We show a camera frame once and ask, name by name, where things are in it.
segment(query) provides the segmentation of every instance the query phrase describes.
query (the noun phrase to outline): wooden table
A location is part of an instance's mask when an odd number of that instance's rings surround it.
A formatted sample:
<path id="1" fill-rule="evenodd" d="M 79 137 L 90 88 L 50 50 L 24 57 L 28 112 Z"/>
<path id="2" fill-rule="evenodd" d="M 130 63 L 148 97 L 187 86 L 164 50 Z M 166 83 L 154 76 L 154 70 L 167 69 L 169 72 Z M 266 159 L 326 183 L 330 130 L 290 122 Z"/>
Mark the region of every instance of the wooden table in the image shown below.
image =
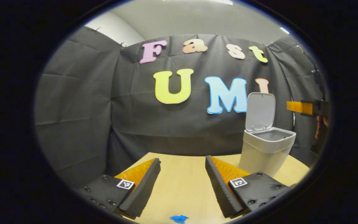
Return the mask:
<path id="1" fill-rule="evenodd" d="M 215 157 L 235 166 L 240 161 L 240 154 Z M 189 217 L 186 224 L 222 224 L 233 220 L 223 217 L 205 170 L 204 156 L 147 153 L 128 169 L 153 158 L 161 161 L 161 171 L 150 199 L 141 217 L 135 219 L 136 222 L 176 224 L 169 218 L 175 215 Z M 306 165 L 288 156 L 273 178 L 290 186 L 298 183 L 308 171 Z"/>

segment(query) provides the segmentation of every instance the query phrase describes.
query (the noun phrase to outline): open lid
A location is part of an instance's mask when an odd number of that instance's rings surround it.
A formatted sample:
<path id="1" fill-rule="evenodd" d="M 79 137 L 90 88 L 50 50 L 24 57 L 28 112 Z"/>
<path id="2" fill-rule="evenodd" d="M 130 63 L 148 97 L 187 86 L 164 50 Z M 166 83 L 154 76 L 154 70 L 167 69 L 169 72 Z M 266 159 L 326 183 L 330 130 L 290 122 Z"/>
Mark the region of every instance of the open lid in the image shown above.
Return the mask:
<path id="1" fill-rule="evenodd" d="M 246 130 L 261 131 L 273 125 L 276 98 L 273 94 L 252 92 L 247 99 Z"/>

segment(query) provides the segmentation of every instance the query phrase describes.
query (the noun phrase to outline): trash can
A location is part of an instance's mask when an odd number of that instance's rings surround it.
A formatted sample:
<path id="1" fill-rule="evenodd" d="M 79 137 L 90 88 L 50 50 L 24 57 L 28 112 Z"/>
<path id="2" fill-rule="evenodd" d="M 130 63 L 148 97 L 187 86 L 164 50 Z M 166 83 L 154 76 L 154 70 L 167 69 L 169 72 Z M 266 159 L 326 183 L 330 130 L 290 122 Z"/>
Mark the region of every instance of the trash can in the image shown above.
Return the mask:
<path id="1" fill-rule="evenodd" d="M 290 153 L 296 133 L 272 127 L 275 108 L 273 94 L 248 95 L 246 130 L 238 165 L 246 172 L 261 171 L 273 177 Z"/>

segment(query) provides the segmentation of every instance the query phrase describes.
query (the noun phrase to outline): letter m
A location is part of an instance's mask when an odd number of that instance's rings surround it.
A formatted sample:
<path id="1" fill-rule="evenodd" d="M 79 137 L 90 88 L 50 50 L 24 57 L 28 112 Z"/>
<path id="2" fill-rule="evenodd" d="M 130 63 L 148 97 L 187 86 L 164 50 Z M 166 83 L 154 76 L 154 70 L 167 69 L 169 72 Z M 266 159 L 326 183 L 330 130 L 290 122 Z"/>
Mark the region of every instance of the letter m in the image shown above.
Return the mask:
<path id="1" fill-rule="evenodd" d="M 211 106 L 206 109 L 209 114 L 222 113 L 223 108 L 219 104 L 219 99 L 222 101 L 227 112 L 232 110 L 234 100 L 236 100 L 234 111 L 238 113 L 247 112 L 246 80 L 242 78 L 233 79 L 230 90 L 227 89 L 219 77 L 207 77 L 205 82 L 209 84 L 211 94 Z"/>

